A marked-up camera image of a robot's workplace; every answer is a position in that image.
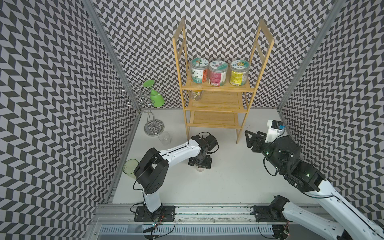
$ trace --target black bracket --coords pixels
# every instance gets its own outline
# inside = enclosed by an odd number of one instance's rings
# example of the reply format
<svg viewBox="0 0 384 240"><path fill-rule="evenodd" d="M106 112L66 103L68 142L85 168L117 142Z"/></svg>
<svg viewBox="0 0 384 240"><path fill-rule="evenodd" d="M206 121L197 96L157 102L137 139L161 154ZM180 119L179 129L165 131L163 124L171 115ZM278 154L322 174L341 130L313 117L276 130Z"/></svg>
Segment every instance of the black bracket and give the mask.
<svg viewBox="0 0 384 240"><path fill-rule="evenodd" d="M135 213L135 222L154 222L159 216L164 216L162 222L173 222L175 219L175 206L161 206L151 213L146 206L138 206Z"/></svg>
<svg viewBox="0 0 384 240"><path fill-rule="evenodd" d="M256 221L261 219L260 222L286 222L287 220L281 217L275 217L271 214L273 208L270 206L252 206L251 211L256 218Z"/></svg>
<svg viewBox="0 0 384 240"><path fill-rule="evenodd" d="M144 235L144 237L148 240L154 240L156 238L158 238L160 235L149 235L149 234L146 234Z"/></svg>
<svg viewBox="0 0 384 240"><path fill-rule="evenodd" d="M266 133L258 131L257 133L245 130L245 141L248 148L252 148L252 152L261 152L262 145L266 139Z"/></svg>
<svg viewBox="0 0 384 240"><path fill-rule="evenodd" d="M195 161L195 159L193 157L189 158L189 161L188 161L188 165L189 166L198 166L198 167L202 167L202 168L206 168L206 169L211 169L211 165L212 165L212 158L211 156L209 155L206 155L205 158L203 159L203 161L201 163L197 163Z"/></svg>

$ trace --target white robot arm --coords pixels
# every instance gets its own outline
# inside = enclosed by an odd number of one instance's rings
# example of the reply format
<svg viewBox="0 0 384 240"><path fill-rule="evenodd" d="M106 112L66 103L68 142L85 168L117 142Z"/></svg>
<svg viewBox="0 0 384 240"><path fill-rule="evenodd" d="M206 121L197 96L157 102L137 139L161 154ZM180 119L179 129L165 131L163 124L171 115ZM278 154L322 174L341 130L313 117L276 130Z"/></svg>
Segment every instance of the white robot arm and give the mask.
<svg viewBox="0 0 384 240"><path fill-rule="evenodd" d="M283 134L282 125L281 121L269 120L267 134L246 131L247 147L261 152L276 172L302 193L315 198L337 222L308 212L279 195L270 205L270 215L296 222L327 240L384 239L380 226L345 200L313 165L299 159L300 146L287 136L279 137Z"/></svg>
<svg viewBox="0 0 384 240"><path fill-rule="evenodd" d="M216 145L217 140L211 134L205 138L196 135L171 149L157 151L151 148L146 152L134 174L143 190L144 206L150 214L162 205L158 189L164 182L168 168L189 159L188 164L191 166L210 169L212 158L207 153Z"/></svg>

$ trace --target cable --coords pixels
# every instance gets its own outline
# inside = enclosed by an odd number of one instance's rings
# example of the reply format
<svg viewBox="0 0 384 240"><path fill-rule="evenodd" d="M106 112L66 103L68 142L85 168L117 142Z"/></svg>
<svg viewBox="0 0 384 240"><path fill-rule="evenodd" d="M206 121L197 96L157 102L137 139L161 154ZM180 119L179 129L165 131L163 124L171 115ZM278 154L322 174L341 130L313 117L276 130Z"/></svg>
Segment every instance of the cable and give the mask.
<svg viewBox="0 0 384 240"><path fill-rule="evenodd" d="M218 150L219 147L220 147L220 146L217 144L217 149L216 149L216 151L214 151L214 152L207 152L207 154L212 154L212 153L217 152L217 150Z"/></svg>
<svg viewBox="0 0 384 240"><path fill-rule="evenodd" d="M268 171L268 169L266 168L266 165L265 165L265 160L266 160L266 157L264 157L264 159L263 159L263 164L264 164L264 168L265 168L265 170L267 171L267 173L269 173L269 175L271 175L271 176L276 176L277 175L277 169L276 169L276 172L275 172L275 174L274 175L272 175L269 171Z"/></svg>
<svg viewBox="0 0 384 240"><path fill-rule="evenodd" d="M331 195L331 196L320 196L320 197L313 197L313 196L309 196L308 194L306 194L305 192L303 192L304 195L308 196L308 197L311 197L311 198L315 198L315 199L324 199L324 198L330 198L330 197L335 197L337 198L338 200L340 200L340 198L338 198L337 196L335 195Z"/></svg>
<svg viewBox="0 0 384 240"><path fill-rule="evenodd" d="M133 205L129 208L129 210L130 210L131 212L135 213L134 211L132 211L132 207L135 206L135 205L139 205L139 204L143 204L143 205L144 205L144 202L139 202L139 203L133 204Z"/></svg>
<svg viewBox="0 0 384 240"><path fill-rule="evenodd" d="M263 151L263 152L288 152L288 153L291 153L290 151L287 151L287 150L275 150L275 151Z"/></svg>
<svg viewBox="0 0 384 240"><path fill-rule="evenodd" d="M208 134L210 134L209 132L201 132L201 133L198 133L198 134L196 134L196 135L200 135L200 134L202 134L202 133L208 133Z"/></svg>
<svg viewBox="0 0 384 240"><path fill-rule="evenodd" d="M189 145L189 140L188 140L187 145L182 146L182 147L179 147L178 149L175 149L175 150L173 150L173 151L167 152L166 154L163 154L163 155L161 155L161 156L165 156L165 155L170 154L170 153L172 153L172 152L174 152L174 151L177 151L177 150L179 150L179 149L185 148L185 147L187 147L188 145Z"/></svg>
<svg viewBox="0 0 384 240"><path fill-rule="evenodd" d="M311 197L311 198L315 198L315 199L325 199L325 198L330 198L330 197L335 197L337 198L339 201L341 201L349 210L351 210L351 212L353 212L362 222L364 222L368 227L369 229L371 229L374 233L376 233L376 231L370 227L370 225L368 223L366 223L366 221L364 221L354 210L352 210L352 208L350 208L345 202L343 202L340 198L338 198L337 196L335 195L332 195L332 196L321 196L321 197L313 197L313 196L310 196L306 193L303 192L304 195L308 196L308 197Z"/></svg>
<svg viewBox="0 0 384 240"><path fill-rule="evenodd" d="M285 225L284 230L287 230L287 228L288 228L288 232L289 232L289 221L288 221L287 224Z"/></svg>
<svg viewBox="0 0 384 240"><path fill-rule="evenodd" d="M164 216L161 216L161 220L160 220L160 222L159 222L159 224L158 224L158 225L160 225L160 224L161 224L161 222L163 221L163 218L164 218Z"/></svg>
<svg viewBox="0 0 384 240"><path fill-rule="evenodd" d="M173 225L173 228L172 228L172 230L171 230L169 233L164 234L164 235L161 235L161 236L158 236L157 238L159 238L159 237L164 237L164 236L170 234L171 232L173 232L173 230L175 230L175 227L176 227L176 218L175 218L175 216L172 216L172 215L170 215L170 214L164 214L164 215L169 215L169 216L173 217L173 219L175 220L175 224Z"/></svg>
<svg viewBox="0 0 384 240"><path fill-rule="evenodd" d="M135 191L137 191L137 190L142 190L142 189L135 189L135 184L137 183L137 180L141 177L141 175L143 175L143 173L145 173L145 171L150 167L150 166L152 166L152 164L149 164L149 166L140 174L140 176L138 176L137 178L136 178L136 181L133 183L133 186L132 186L132 188L133 188L133 190L135 190Z"/></svg>
<svg viewBox="0 0 384 240"><path fill-rule="evenodd" d="M260 222L260 220L263 219L263 218L266 219L266 217L262 217L262 218L259 218L259 220L257 220L257 230L259 231L259 233L260 233L263 237L268 238L268 239L275 239L274 237L266 237L266 236L264 236L264 235L262 234L262 232L260 231L260 228L259 228L259 222Z"/></svg>

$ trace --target plastic jar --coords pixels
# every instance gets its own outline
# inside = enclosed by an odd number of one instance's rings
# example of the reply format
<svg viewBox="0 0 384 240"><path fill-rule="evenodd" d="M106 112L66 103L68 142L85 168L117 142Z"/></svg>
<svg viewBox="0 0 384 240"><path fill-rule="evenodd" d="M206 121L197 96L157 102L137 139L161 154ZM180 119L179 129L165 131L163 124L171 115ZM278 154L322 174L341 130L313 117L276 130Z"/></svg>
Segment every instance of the plastic jar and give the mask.
<svg viewBox="0 0 384 240"><path fill-rule="evenodd" d="M194 83L204 83L207 80L208 60L205 58L195 58L191 62L192 81Z"/></svg>
<svg viewBox="0 0 384 240"><path fill-rule="evenodd" d="M235 60L231 63L230 83L235 86L244 85L248 79L249 62L245 60Z"/></svg>
<svg viewBox="0 0 384 240"><path fill-rule="evenodd" d="M203 91L192 91L191 98L195 101L198 101L201 99L201 94Z"/></svg>
<svg viewBox="0 0 384 240"><path fill-rule="evenodd" d="M228 64L224 61L216 60L209 64L208 81L213 86L223 86L227 78Z"/></svg>

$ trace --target yellow label jar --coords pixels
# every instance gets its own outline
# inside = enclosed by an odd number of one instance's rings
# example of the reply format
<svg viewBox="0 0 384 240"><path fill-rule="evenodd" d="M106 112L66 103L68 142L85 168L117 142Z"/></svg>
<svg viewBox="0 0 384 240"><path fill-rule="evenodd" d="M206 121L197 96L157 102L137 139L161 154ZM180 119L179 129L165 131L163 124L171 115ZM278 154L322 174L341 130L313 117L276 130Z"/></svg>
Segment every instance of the yellow label jar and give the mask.
<svg viewBox="0 0 384 240"><path fill-rule="evenodd" d="M249 62L245 60L235 60L231 63L230 83L235 86L244 85L248 79Z"/></svg>

